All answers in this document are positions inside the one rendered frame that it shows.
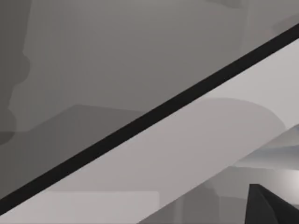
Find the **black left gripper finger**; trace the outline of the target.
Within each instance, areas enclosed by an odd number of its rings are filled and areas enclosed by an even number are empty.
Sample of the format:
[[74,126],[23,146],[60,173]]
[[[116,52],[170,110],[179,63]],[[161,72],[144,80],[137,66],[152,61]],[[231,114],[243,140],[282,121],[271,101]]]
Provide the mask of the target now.
[[244,224],[299,224],[299,209],[260,184],[250,184]]

